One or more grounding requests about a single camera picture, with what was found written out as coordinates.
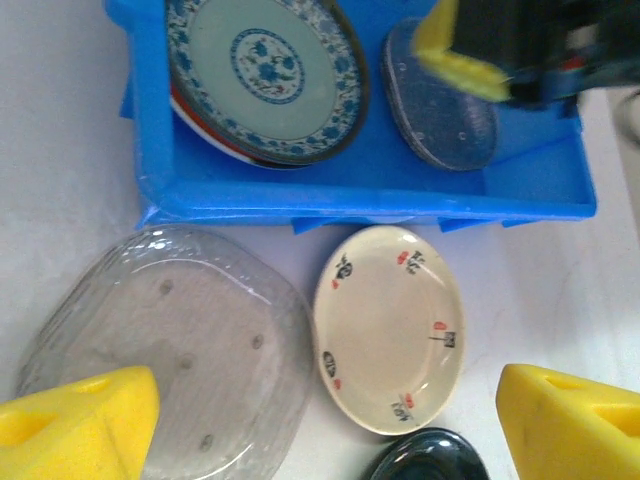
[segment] plate rim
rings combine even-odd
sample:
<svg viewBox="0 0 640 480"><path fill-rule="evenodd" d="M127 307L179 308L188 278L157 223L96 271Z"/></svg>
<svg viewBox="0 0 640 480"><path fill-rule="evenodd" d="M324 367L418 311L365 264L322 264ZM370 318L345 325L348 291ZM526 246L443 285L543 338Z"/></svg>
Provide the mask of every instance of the plate rim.
<svg viewBox="0 0 640 480"><path fill-rule="evenodd" d="M429 243L427 242L425 239L423 239L421 236L415 234L414 232L412 232L411 230L408 230L406 228L402 228L402 227L398 227L395 225L375 225L375 226L371 226L371 227L366 227L356 233L354 233L353 235L349 236L348 238L346 238L343 242L340 243L340 245L338 245L335 250L333 251L333 253L331 254L331 256L327 259L323 269L322 269L322 273L320 274L317 286L316 286L316 290L315 290L315 294L313 297L313 306L312 306L312 313L313 313L313 347L314 347L314 357L316 359L316 370L318 371L318 374L320 376L320 378L322 379L322 383L324 384L326 390L328 391L329 395L331 396L331 398L333 399L333 401L335 402L335 404L340 408L340 410L347 416L349 417L351 420L353 420L355 423L357 423L358 425L360 425L361 427L377 433L379 435L385 435L385 436L400 436L400 435L406 435L409 433L413 433L416 432L420 429L423 429L426 425L428 425L431 421L433 421L438 415L440 415L440 413L442 413L442 411L444 410L444 408L450 403L457 387L458 384L460 383L460 377L462 376L462 368L464 365L464 360L466 357L466 315L464 312L464 308L463 308L463 303L462 303L462 298L460 295L460 288L458 286L458 283L456 281L455 276L453 275L453 272L451 271L451 269L449 268L449 265L444 261L444 258L442 258L442 262L444 267L447 269L447 271L450 274L450 280L451 280L451 285L450 287L452 288L452 291L455 295L455 300L456 303L458 305L459 311L460 311L460 318L459 318L459 328L458 328L458 332L460 332L460 336L463 338L463 341L460 342L461 343L461 347L458 349L456 348L456 350L459 352L457 354L458 358L459 358L459 363L458 363L458 368L456 370L455 373L455 379L451 385L451 388L449 390L449 392L447 393L446 398L444 399L444 401L438 406L438 408L431 414L429 415L426 419L422 419L418 422L416 422L416 425L411 425L410 427L408 426L407 428L398 428L397 430L389 430L389 429L385 429L385 428L379 428L376 425L373 425L373 422L368 422L367 419L364 419L360 416L358 416L357 414L353 413L349 408L347 408L347 406L344 404L344 402L341 400L340 396L337 394L337 392L335 391L335 388L333 388L333 385L330 384L329 379L327 378L327 374L326 374L326 370L324 368L324 361L322 358L322 354L324 352L324 350L321 348L322 345L320 344L320 335L318 334L318 317L316 315L316 306L318 303L318 297L320 295L321 292L325 291L328 287L326 287L326 282L324 282L323 280L326 280L327 278L327 273L333 269L334 263L335 263L335 259L339 256L339 253L341 250L343 250L347 245L353 243L354 241L360 241L361 237L365 236L365 235L370 235L372 231L379 231L379 232L396 232L396 233L404 233L404 234L410 234L412 236L414 236L415 238L418 239L418 242L421 242L422 244L426 245L429 247L430 250L432 250L433 252L435 252L438 256L440 256L439 252Z"/></svg>

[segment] cream ceramic plate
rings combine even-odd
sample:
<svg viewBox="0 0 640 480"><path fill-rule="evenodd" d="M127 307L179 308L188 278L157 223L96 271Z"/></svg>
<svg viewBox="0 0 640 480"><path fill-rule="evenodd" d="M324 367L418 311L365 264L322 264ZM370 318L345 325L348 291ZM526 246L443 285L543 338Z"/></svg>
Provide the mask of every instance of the cream ceramic plate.
<svg viewBox="0 0 640 480"><path fill-rule="evenodd" d="M348 239L314 305L316 356L340 408L384 435L412 432L449 399L464 350L455 280L424 240L398 227Z"/></svg>

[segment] white table surface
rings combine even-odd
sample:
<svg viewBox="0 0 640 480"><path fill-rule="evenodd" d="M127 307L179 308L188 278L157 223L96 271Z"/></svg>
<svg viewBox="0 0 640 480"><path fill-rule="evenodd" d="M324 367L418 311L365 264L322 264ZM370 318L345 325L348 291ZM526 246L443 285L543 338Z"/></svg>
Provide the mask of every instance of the white table surface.
<svg viewBox="0 0 640 480"><path fill-rule="evenodd" d="M75 278L138 218L132 125L118 118L126 43L98 1L0 2L0 400L18 358ZM449 263L467 312L453 401L433 425L460 432L494 479L516 474L494 407L500 371L524 362L640 391L640 255L602 92L583 108L599 196L594 219L514 229L414 230ZM310 295L356 227L301 236L229 228ZM355 479L388 439L351 423L318 379L282 479Z"/></svg>

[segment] blue floral pattern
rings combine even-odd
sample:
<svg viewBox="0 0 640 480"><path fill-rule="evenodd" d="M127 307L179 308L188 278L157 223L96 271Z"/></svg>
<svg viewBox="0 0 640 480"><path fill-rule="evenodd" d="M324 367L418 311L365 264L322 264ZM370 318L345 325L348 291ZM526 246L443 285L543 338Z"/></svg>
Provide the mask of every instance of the blue floral pattern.
<svg viewBox="0 0 640 480"><path fill-rule="evenodd" d="M187 88L195 101L209 114L207 123L217 126L224 136L236 138L265 152L267 155L288 157L304 161L339 145L356 126L363 101L361 72L351 44L336 20L318 0L272 0L303 20L316 35L334 66L336 96L331 115L316 132L304 138L281 140L259 135L247 129L228 114L221 111L196 72L191 60L189 30L198 10L207 0L169 0L167 23L169 31L169 56L177 79ZM270 103L288 103L296 100L304 90L304 67L294 48L273 32L259 29L239 32L234 41L235 60L255 64L246 69L234 68L242 84L252 94ZM231 45L231 58L234 59Z"/></svg>
<svg viewBox="0 0 640 480"><path fill-rule="evenodd" d="M233 40L231 66L244 88L268 103L291 103L304 88L304 68L296 51L262 28L244 30Z"/></svg>

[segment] yellow sponge pad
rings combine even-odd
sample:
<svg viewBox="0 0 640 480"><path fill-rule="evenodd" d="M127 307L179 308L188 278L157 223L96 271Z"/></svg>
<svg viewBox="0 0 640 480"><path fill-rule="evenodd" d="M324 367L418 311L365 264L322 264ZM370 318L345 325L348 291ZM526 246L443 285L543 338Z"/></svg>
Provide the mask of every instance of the yellow sponge pad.
<svg viewBox="0 0 640 480"><path fill-rule="evenodd" d="M458 0L440 0L413 37L420 63L458 90L491 102L509 100L509 77L490 63L451 52Z"/></svg>
<svg viewBox="0 0 640 480"><path fill-rule="evenodd" d="M640 480L640 394L507 365L496 404L520 480Z"/></svg>
<svg viewBox="0 0 640 480"><path fill-rule="evenodd" d="M0 479L140 478L159 413L147 367L0 405Z"/></svg>

